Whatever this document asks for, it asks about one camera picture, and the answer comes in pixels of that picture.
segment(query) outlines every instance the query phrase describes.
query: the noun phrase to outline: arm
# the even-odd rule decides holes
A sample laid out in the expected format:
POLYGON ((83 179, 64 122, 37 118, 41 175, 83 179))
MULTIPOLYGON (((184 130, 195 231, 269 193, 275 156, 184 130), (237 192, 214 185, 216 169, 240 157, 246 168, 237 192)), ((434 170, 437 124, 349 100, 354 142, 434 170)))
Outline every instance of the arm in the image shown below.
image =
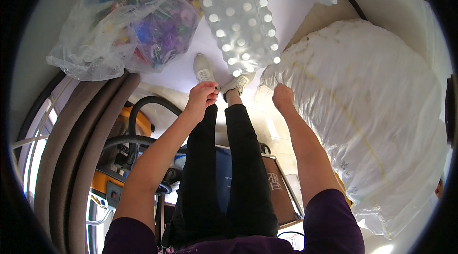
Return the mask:
POLYGON ((310 127, 294 107, 294 93, 285 85, 275 88, 273 103, 288 125, 304 206, 318 193, 335 188, 343 193, 329 163, 328 155, 310 127))
POLYGON ((130 217, 154 231, 154 193, 181 144, 216 102, 217 83, 202 82, 191 89, 185 110, 142 155, 130 171, 114 220, 130 217))

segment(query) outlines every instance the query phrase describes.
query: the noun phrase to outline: purple shirt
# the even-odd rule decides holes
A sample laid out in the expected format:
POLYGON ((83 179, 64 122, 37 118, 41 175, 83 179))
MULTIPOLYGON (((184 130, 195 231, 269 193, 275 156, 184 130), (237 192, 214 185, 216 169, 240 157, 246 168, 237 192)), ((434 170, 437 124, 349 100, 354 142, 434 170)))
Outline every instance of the purple shirt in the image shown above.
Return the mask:
MULTIPOLYGON (((364 254, 364 241, 344 195, 327 189, 308 203, 304 217, 304 250, 293 250, 284 239, 248 236, 194 244, 177 254, 188 253, 349 253, 364 254)), ((151 229, 138 220, 120 217, 114 220, 105 237, 103 254, 158 253, 151 229)))

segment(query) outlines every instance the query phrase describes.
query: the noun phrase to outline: black hose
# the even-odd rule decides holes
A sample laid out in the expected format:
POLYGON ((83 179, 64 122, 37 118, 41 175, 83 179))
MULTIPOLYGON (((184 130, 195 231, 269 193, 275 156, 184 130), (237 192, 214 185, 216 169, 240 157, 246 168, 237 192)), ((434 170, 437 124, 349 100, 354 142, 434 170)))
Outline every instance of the black hose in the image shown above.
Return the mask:
MULTIPOLYGON (((136 143, 139 143, 139 144, 143 144, 146 146, 150 146, 155 141, 156 141, 155 138, 150 138, 146 136, 121 135, 121 136, 111 137, 107 139, 104 145, 104 149, 116 146, 120 143, 129 143, 129 145, 130 143, 132 143, 134 144, 134 146, 136 143)), ((179 148, 176 154, 177 155, 186 155, 186 145, 179 148)))
MULTIPOLYGON (((130 111, 129 116, 129 135, 135 135, 135 124, 137 120, 137 114, 140 111, 141 107, 146 104, 156 103, 162 105, 172 111, 175 115, 179 116, 181 114, 181 110, 175 106, 173 103, 158 96, 148 96, 145 98, 140 99, 138 102, 135 103, 134 107, 130 111)), ((135 161, 135 157, 137 156, 135 142, 129 142, 129 155, 127 156, 127 164, 132 165, 135 161)))

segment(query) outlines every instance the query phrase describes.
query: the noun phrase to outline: left hand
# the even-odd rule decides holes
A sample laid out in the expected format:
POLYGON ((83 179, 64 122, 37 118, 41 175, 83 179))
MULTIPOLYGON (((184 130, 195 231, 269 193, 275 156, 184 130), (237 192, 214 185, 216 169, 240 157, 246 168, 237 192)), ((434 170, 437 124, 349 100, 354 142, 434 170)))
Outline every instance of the left hand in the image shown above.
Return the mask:
POLYGON ((213 105, 218 97, 216 82, 200 82, 189 91, 189 100, 183 113, 188 114, 196 123, 200 123, 208 106, 213 105))

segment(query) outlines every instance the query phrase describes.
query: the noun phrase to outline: large white bag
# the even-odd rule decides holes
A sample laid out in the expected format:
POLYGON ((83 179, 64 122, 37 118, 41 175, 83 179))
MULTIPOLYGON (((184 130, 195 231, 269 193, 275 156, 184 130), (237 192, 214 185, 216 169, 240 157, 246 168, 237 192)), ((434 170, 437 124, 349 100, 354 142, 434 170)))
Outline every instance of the large white bag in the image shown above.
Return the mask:
POLYGON ((392 239, 433 193, 449 150, 436 75, 402 39, 363 20, 310 33, 281 59, 261 85, 295 91, 356 220, 392 239))

